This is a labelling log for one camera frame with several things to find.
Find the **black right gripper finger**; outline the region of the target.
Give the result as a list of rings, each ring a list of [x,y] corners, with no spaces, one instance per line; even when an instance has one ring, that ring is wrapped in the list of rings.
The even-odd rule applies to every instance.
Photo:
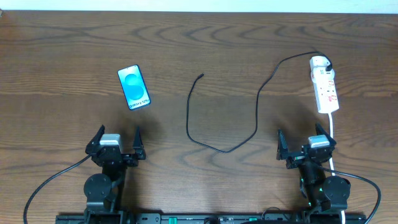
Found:
[[[316,123],[315,124],[315,131],[316,131],[318,136],[319,135],[325,135],[331,146],[335,146],[336,145],[336,141],[329,135],[328,132],[326,132],[323,129],[323,127],[321,126],[320,123]]]
[[[287,147],[287,142],[285,140],[284,134],[281,129],[278,130],[277,137],[278,137],[278,145],[277,145],[276,159],[279,161],[286,160],[286,158],[289,155],[289,149]]]

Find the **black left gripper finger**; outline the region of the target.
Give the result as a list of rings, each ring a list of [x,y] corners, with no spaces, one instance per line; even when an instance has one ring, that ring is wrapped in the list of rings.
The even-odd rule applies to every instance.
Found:
[[[104,134],[105,131],[105,126],[101,125],[97,133],[94,135],[94,137],[91,139],[91,141],[87,144],[85,153],[88,155],[94,155],[96,154],[101,146],[100,146],[100,140]]]
[[[136,128],[136,132],[135,132],[134,142],[133,142],[132,148],[134,149],[135,153],[145,153],[144,146],[143,146],[142,139],[141,139],[141,132],[140,132],[140,128],[139,127]]]

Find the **blue screen Galaxy smartphone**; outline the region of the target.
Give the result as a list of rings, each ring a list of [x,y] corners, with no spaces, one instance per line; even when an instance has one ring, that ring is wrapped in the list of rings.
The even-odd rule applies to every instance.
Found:
[[[136,110],[151,104],[144,77],[138,65],[118,70],[118,78],[123,89],[127,107]]]

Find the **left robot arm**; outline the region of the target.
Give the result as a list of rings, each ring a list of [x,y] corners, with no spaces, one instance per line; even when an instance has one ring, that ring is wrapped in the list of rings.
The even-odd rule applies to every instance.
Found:
[[[102,172],[90,176],[84,184],[86,209],[84,223],[135,223],[131,212],[121,208],[126,171],[146,159],[140,129],[136,129],[132,144],[133,153],[123,153],[119,134],[106,134],[101,126],[85,152]]]

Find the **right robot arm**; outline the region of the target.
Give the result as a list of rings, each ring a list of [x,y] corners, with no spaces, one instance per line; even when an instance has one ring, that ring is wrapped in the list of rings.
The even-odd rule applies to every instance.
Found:
[[[332,158],[336,141],[322,128],[315,125],[316,135],[308,138],[300,151],[290,152],[282,130],[278,130],[276,159],[284,160],[286,168],[300,172],[300,190],[308,199],[310,210],[305,213],[305,222],[311,222],[316,214],[333,215],[337,223],[346,223],[350,182],[335,174],[327,176],[322,164]]]

